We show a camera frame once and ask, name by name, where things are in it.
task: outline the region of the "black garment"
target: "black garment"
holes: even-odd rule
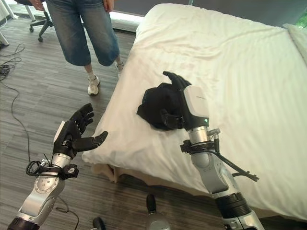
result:
[[[161,83],[156,88],[147,89],[137,115],[162,130],[172,130],[163,123],[163,110],[171,115],[180,116],[180,104],[176,88],[167,83]]]

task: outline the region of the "sneaker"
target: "sneaker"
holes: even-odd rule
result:
[[[95,75],[95,79],[88,79],[89,80],[89,85],[87,88],[87,93],[90,96],[97,95],[99,93],[99,88],[98,85],[100,84],[99,78]]]
[[[120,77],[120,74],[121,74],[121,71],[123,70],[124,68],[124,63],[123,62],[120,62],[120,63],[115,63],[115,66],[117,68],[117,71],[118,71],[118,78]]]

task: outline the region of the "floor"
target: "floor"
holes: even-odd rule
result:
[[[23,43],[25,50],[16,55],[22,61],[16,64],[8,77],[1,81],[16,88],[20,96],[14,103],[14,114],[30,137],[31,160],[40,160],[52,153],[52,141],[62,120],[67,120],[80,107],[92,103],[95,117],[84,136],[93,134],[105,111],[117,83],[115,66],[98,64],[93,47],[89,44],[92,65],[101,79],[101,92],[87,95],[87,77],[80,67],[72,66],[63,57],[54,28],[47,29],[44,42],[38,42],[39,28],[30,33],[31,20],[20,17],[9,20],[1,30],[10,45],[0,50],[1,55],[14,52]],[[122,59],[126,61],[135,36],[117,33]],[[12,57],[1,57],[0,63]],[[16,92],[0,84],[0,229],[6,229],[18,208],[33,188],[34,178],[25,174],[27,136],[11,115]],[[148,187],[142,181],[122,176],[119,183],[111,183],[102,175],[91,173],[91,166],[81,156],[73,160],[80,170],[76,179],[66,181],[61,197],[80,217],[78,229],[91,228],[92,219],[100,216],[108,230],[144,229],[145,200],[149,193],[156,196],[158,211],[162,212],[176,230],[222,230],[219,211],[212,199],[193,197],[165,187]],[[56,207],[64,207],[58,200]],[[282,217],[261,219],[266,230],[302,230],[307,224]],[[72,230],[76,217],[53,210],[42,230]]]

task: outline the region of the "white bedsheet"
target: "white bedsheet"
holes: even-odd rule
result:
[[[253,207],[307,220],[307,66],[287,30],[192,6],[161,4],[138,28],[83,160],[134,169],[200,191],[184,130],[157,131],[136,115],[146,89],[172,71],[203,88],[221,153],[259,176],[236,181]]]

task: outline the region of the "denim capri pants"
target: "denim capri pants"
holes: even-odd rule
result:
[[[91,55],[82,18],[101,65],[110,66],[119,55],[118,40],[103,0],[47,0],[65,59],[76,66],[87,66]]]

